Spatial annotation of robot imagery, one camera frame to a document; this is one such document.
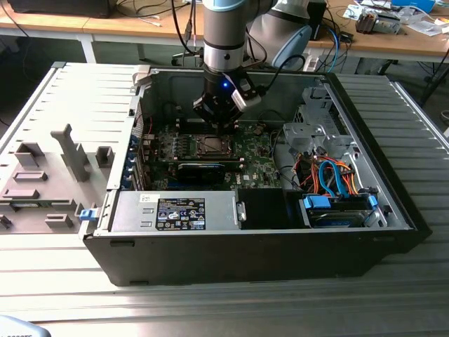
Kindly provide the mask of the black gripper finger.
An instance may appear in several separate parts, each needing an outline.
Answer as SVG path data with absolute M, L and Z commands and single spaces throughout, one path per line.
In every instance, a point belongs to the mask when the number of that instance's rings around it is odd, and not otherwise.
M 231 125 L 232 103 L 229 99 L 203 93 L 193 102 L 193 111 L 217 133 L 224 133 Z
M 243 114 L 242 111 L 236 109 L 235 115 L 230 118 L 224 125 L 224 134 L 234 134 L 239 127 L 239 118 Z

